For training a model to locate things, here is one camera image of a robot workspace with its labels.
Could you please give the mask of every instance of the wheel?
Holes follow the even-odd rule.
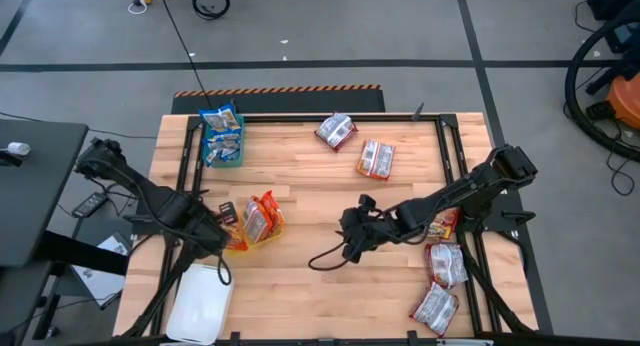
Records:
[[[229,7],[231,6],[231,0],[216,0],[216,5],[214,4],[209,4],[207,5],[203,5],[202,2],[198,3],[198,0],[192,0],[191,4],[193,5],[193,9],[196,11],[196,14],[205,20],[215,20],[218,19],[220,17],[222,17],[224,14],[227,13],[227,11],[229,11]]]

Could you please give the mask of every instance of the wooden table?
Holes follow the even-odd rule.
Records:
[[[471,169],[491,150],[489,136],[481,113],[457,117]],[[150,179],[158,185],[176,184],[187,119],[162,119],[150,172]],[[273,190],[287,221],[277,241],[226,257],[235,289],[221,337],[227,339],[232,331],[239,331],[242,339],[403,338],[407,330],[416,330],[419,337],[435,337],[408,316],[428,285],[423,247],[387,244],[364,253],[358,265],[332,272],[307,268],[309,258],[341,241],[334,233],[340,227],[338,219],[345,208],[357,205],[361,193],[386,208],[445,185],[435,126],[425,122],[359,123],[360,131],[339,153],[314,136],[317,126],[315,122],[248,124],[244,165],[204,171],[202,189],[209,190],[204,200],[211,209],[231,200],[243,210],[248,197]],[[447,137],[453,154],[451,135]],[[396,145],[387,182],[364,177],[354,169],[362,142],[368,138]],[[195,153],[190,160],[196,159]],[[484,241],[494,286],[520,319],[536,328],[517,246],[491,233],[485,233]],[[132,256],[114,335],[132,325],[156,291],[163,250],[164,242],[158,236]],[[323,260],[323,265],[339,261],[337,252]],[[215,265],[216,259],[202,262]],[[489,330],[484,296],[477,284],[476,292],[483,326]],[[458,296],[460,308],[446,337],[472,336],[465,289],[459,285],[452,293]],[[165,322],[171,304],[172,299],[167,302]]]

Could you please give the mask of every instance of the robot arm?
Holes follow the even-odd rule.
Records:
[[[148,215],[164,232],[183,240],[194,241],[197,258],[220,255],[229,235],[222,229],[222,219],[235,218],[233,204],[221,206],[215,215],[193,195],[157,186],[127,165],[120,144],[112,140],[91,140],[91,146],[78,158],[75,172],[87,178],[112,180],[135,195]]]
[[[345,244],[342,256],[358,263],[362,252],[389,241],[420,244],[435,215],[451,207],[460,207],[467,220],[479,221],[503,190],[530,184],[537,172],[520,147],[507,145],[494,149],[470,173],[427,197],[403,201],[383,211],[371,197],[361,195],[360,206],[346,209],[340,219],[339,233]],[[418,236],[419,241],[411,241]]]

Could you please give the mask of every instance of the food package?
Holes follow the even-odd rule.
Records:
[[[247,251],[249,249],[249,245],[247,245],[244,232],[240,229],[240,225],[237,223],[231,225],[222,224],[222,228],[231,235],[225,249],[233,251]]]
[[[347,139],[357,131],[358,128],[351,122],[351,117],[334,113],[322,122],[316,130],[316,135],[326,142],[333,151],[338,152]]]
[[[214,160],[232,161],[240,157],[242,127],[231,104],[217,110],[200,110],[200,117],[209,125],[211,132],[203,140],[209,148],[205,157],[207,166]]]
[[[458,298],[451,296],[437,283],[432,282],[415,310],[412,319],[427,325],[438,337],[444,336],[458,309]]]
[[[284,227],[282,211],[271,191],[267,191],[262,198],[251,197],[242,220],[244,232],[249,241],[254,244],[279,234]]]
[[[445,289],[468,280],[462,251],[458,244],[451,242],[427,244],[425,259],[429,279]]]
[[[387,180],[391,175],[394,151],[393,146],[366,140],[356,170],[365,176]]]
[[[452,207],[438,213],[433,221],[431,221],[427,237],[441,240],[451,238],[453,231],[456,230],[458,214],[459,209],[457,207]]]

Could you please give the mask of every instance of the orange warning stripe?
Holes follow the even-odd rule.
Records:
[[[228,90],[209,90],[203,91],[178,91],[174,94],[174,98],[185,96],[204,96],[206,95],[247,95],[258,93],[276,93],[276,92],[315,92],[315,91],[346,91],[346,90],[379,90],[380,85],[338,85],[338,86],[292,86],[292,87],[267,87],[267,88],[248,88],[248,89],[228,89]]]

